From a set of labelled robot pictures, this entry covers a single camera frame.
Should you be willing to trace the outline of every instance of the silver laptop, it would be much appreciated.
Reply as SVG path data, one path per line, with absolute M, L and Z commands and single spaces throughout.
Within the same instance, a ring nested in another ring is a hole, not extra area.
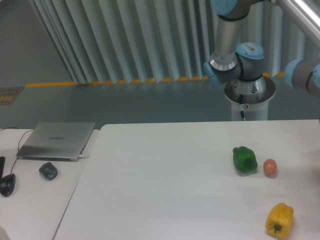
M 94 122 L 40 122 L 20 148 L 18 159 L 77 161 Z

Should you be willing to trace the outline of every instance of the metal bar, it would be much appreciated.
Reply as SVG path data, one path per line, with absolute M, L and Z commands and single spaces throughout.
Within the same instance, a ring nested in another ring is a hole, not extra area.
M 277 0 L 299 28 L 320 49 L 320 9 L 313 0 Z

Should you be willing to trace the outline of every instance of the laptop logo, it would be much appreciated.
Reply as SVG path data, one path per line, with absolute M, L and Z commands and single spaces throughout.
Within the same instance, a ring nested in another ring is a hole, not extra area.
M 64 137 L 63 136 L 51 136 L 50 139 L 51 140 L 63 140 Z

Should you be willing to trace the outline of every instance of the yellow bell pepper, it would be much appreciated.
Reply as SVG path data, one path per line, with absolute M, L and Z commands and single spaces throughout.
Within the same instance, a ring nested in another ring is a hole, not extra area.
M 289 236 L 294 220 L 294 209 L 281 202 L 274 206 L 265 221 L 269 234 L 280 239 Z

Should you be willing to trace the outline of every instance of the pepper stem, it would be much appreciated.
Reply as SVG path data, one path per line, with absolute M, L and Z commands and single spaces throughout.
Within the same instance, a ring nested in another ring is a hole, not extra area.
M 277 231 L 281 231 L 281 226 L 280 225 L 274 225 L 274 233 L 276 234 Z

